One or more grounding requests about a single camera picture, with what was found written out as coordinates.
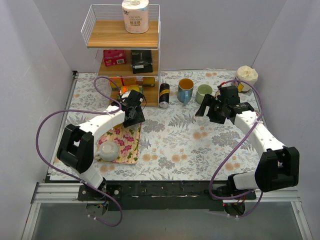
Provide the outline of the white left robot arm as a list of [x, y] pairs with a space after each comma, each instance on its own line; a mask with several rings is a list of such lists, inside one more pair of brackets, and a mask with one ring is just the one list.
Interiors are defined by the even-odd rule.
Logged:
[[136, 90], [125, 93], [113, 101], [105, 111], [80, 125], [69, 124], [64, 128], [56, 157], [70, 167], [81, 181], [90, 186], [89, 194], [95, 200], [106, 196], [105, 179], [94, 168], [97, 155], [96, 141], [117, 125], [129, 127], [145, 121], [141, 104], [145, 96]]

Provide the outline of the blue butterfly ceramic mug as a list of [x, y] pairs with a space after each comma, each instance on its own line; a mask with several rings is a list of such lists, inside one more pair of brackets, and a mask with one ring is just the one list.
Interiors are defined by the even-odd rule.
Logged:
[[191, 79], [183, 78], [178, 83], [178, 91], [177, 91], [177, 99], [183, 103], [184, 106], [188, 104], [188, 102], [192, 98], [194, 89], [194, 82]]

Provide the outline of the light green mug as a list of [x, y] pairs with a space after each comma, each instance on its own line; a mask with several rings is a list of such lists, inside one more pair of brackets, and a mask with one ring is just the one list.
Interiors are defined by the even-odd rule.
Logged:
[[200, 86], [197, 87], [196, 91], [196, 96], [195, 100], [198, 104], [201, 104], [203, 102], [203, 99], [206, 94], [211, 95], [213, 92], [213, 89], [210, 85], [208, 84], [201, 84]]

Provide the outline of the cream ceramic mug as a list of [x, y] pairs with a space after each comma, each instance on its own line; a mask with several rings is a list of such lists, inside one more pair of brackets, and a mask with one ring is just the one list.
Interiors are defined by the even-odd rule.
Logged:
[[215, 97], [216, 97], [216, 98], [220, 98], [220, 96], [221, 96], [220, 91], [217, 91], [217, 92], [215, 93]]

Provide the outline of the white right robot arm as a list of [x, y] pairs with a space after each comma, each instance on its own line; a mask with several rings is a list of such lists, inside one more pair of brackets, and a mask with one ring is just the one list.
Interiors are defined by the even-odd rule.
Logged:
[[224, 124], [230, 120], [250, 141], [260, 158], [256, 170], [230, 175], [226, 181], [227, 195], [237, 199], [245, 190], [270, 192], [299, 183], [300, 153], [277, 140], [260, 121], [248, 102], [241, 102], [235, 86], [219, 86], [219, 94], [206, 94], [196, 112], [210, 122]]

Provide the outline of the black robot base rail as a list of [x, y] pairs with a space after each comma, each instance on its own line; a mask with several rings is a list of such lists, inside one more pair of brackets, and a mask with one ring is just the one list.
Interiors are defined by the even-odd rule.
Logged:
[[100, 190], [123, 210], [224, 211], [223, 201], [210, 196], [208, 180], [107, 180]]

